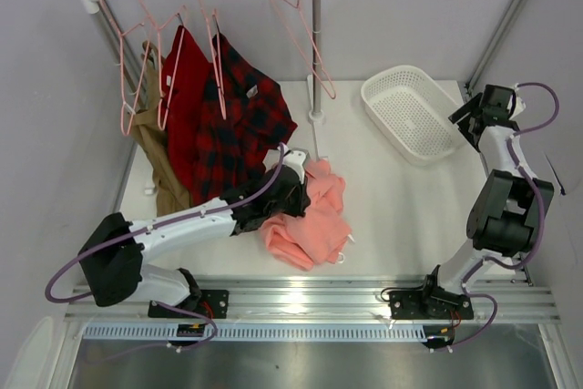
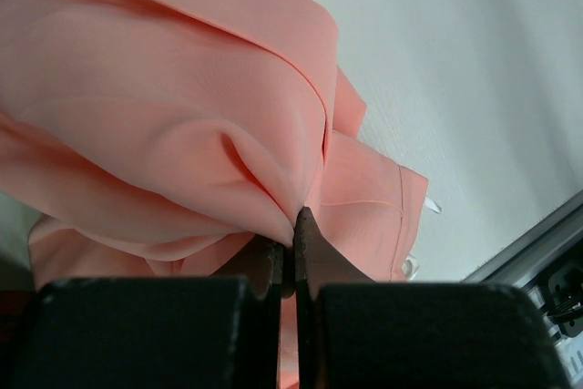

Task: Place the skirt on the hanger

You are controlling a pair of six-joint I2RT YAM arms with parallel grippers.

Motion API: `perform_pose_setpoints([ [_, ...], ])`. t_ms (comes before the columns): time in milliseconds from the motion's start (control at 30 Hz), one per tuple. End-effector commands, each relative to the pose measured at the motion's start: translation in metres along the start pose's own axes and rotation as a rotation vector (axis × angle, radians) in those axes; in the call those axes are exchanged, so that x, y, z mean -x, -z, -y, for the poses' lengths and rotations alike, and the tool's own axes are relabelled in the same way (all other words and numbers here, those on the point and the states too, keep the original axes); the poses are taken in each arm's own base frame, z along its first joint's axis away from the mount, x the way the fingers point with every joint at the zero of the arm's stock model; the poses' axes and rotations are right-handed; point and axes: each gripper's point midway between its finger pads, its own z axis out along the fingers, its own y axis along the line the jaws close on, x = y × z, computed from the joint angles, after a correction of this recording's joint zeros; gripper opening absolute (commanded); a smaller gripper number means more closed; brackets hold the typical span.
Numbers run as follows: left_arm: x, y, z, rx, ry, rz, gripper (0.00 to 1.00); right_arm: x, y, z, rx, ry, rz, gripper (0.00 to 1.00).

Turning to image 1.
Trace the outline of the pink skirt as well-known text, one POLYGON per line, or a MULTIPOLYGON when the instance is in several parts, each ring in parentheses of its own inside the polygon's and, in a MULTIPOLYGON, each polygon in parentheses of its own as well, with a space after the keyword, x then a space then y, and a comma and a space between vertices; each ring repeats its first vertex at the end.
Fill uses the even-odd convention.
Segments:
POLYGON ((342 262, 343 248, 352 239, 352 228, 343 218, 345 180, 333 173, 326 159, 309 161, 306 178, 310 205, 305 215, 281 213, 260 227, 267 251, 301 271, 342 262))

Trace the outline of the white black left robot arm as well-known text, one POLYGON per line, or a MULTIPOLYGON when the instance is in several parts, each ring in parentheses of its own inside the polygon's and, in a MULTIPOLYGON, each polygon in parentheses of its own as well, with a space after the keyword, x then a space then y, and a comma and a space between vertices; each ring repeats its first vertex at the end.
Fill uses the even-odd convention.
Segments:
POLYGON ((258 230, 278 214, 302 217, 310 199, 304 170, 289 165, 229 189, 207 203, 155 220, 107 215, 79 251, 80 265, 99 307, 134 301, 182 304, 195 295, 192 275, 150 265, 165 252, 258 230))

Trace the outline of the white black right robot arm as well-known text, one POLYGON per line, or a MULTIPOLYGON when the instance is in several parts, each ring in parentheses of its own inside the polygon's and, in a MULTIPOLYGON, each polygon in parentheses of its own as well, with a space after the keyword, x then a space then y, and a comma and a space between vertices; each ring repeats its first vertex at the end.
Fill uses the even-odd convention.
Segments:
POLYGON ((553 88, 541 84, 552 98, 553 112, 538 125, 520 128, 515 120, 518 93, 529 86, 488 85, 449 118, 482 156, 488 176, 468 215, 465 243, 435 268, 435 283, 446 292, 465 294, 478 273, 492 265, 519 270, 541 245, 555 190, 528 165, 520 139, 554 122, 559 101, 553 88))

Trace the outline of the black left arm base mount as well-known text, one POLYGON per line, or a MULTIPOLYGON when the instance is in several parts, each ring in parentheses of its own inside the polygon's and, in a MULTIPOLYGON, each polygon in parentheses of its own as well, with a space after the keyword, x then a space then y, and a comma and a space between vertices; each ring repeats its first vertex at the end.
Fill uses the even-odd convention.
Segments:
MULTIPOLYGON (((175 308, 183 311, 195 312, 210 319, 225 319, 229 306, 230 292, 228 290, 201 289, 192 274, 183 268, 178 268, 178 272, 184 277, 189 286, 189 295, 175 305, 175 308)), ((177 319, 186 317, 186 314, 176 310, 169 310, 161 307, 158 303, 150 302, 148 307, 148 317, 154 319, 177 319)))

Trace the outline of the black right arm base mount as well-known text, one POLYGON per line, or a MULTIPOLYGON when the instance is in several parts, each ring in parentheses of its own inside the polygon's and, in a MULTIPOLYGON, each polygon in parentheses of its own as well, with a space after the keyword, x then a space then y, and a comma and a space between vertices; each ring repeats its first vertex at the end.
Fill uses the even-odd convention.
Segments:
POLYGON ((472 320, 474 309, 470 298, 444 289, 438 281, 440 265, 424 277, 421 285, 408 288, 384 288, 380 299, 391 310, 395 320, 450 320, 460 317, 472 320))

